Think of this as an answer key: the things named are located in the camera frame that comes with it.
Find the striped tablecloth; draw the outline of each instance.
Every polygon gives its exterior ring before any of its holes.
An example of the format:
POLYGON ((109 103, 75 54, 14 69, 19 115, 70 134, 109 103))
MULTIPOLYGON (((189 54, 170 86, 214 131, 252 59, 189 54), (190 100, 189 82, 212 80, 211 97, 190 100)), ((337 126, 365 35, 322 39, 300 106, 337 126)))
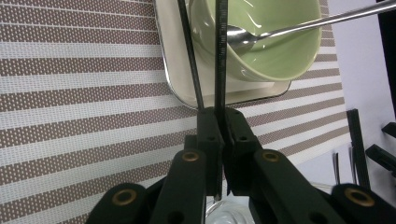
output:
MULTIPOLYGON (((0 22, 1 223, 83 223, 166 174, 196 111, 168 89, 151 0, 2 0, 0 22)), ((332 28, 286 94, 234 107, 295 163, 349 142, 332 28)))

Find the screw hole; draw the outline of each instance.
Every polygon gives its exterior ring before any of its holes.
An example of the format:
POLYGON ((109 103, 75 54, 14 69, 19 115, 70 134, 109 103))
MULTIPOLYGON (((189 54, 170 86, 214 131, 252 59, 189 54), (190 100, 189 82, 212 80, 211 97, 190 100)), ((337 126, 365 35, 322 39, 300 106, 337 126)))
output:
POLYGON ((360 206, 371 207, 375 204, 374 199, 369 194, 359 189, 347 188, 345 195, 350 201, 360 206))
POLYGON ((199 158, 199 155, 195 152, 186 152, 184 153, 181 158, 183 161, 196 161, 199 158))
POLYGON ((168 223, 169 224, 180 224, 183 222, 184 216, 181 212, 171 212, 168 215, 168 223))
POLYGON ((364 196, 364 194, 358 193, 358 192, 352 192, 351 193, 352 197, 359 201, 367 201, 367 197, 364 196))
POLYGON ((309 219, 316 224, 327 224, 327 218, 319 212, 313 212, 309 215, 309 219))
POLYGON ((133 202, 136 195, 136 191, 133 189, 122 189, 114 194, 112 202, 117 206, 124 206, 133 202))
POLYGON ((263 152, 262 157, 267 161, 279 161, 279 156, 274 152, 263 152))

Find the white tray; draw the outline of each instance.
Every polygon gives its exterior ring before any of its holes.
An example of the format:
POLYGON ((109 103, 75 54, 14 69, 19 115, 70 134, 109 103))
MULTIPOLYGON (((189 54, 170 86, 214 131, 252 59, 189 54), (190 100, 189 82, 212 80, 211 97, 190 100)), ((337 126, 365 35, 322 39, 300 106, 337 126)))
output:
MULTIPOLYGON (((191 69, 176 0, 154 0, 157 26, 163 48, 166 79, 174 95, 186 106, 196 108, 191 69)), ((215 68, 195 52, 205 107, 214 105, 215 68)), ((226 104, 275 97, 285 93, 290 81, 246 82, 227 76, 226 104)))

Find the ceramic bowl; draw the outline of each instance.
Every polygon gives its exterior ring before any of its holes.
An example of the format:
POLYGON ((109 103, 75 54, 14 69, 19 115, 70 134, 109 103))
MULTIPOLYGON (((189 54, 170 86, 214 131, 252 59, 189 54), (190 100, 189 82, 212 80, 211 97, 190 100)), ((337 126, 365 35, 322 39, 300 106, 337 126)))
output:
MULTIPOLYGON (((228 23, 254 35, 320 18, 318 0, 229 0, 228 23)), ((191 35, 204 60, 215 64, 215 0, 190 0, 191 35)), ((227 46, 227 72, 245 81, 286 81, 315 60, 320 28, 264 39, 248 52, 227 46)))

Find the metal spoon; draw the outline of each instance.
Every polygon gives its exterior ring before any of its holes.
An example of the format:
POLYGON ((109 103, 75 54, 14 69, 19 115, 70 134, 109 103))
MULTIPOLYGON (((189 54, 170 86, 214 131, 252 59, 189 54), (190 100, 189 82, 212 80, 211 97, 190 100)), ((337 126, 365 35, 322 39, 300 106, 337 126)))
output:
POLYGON ((259 36, 255 36, 250 32, 246 31, 237 26, 228 25, 227 26, 227 41, 228 44, 233 48, 233 50, 249 50, 256 44, 259 40, 264 38, 290 34, 297 31, 307 30, 316 28, 319 26, 333 24, 340 21, 350 21, 360 17, 370 16, 374 14, 379 14, 381 12, 391 11, 396 9, 396 0, 388 0, 368 7, 362 7, 359 9, 351 10, 338 15, 330 16, 327 18, 318 19, 315 21, 304 22, 295 26, 274 30, 271 32, 264 33, 259 36))

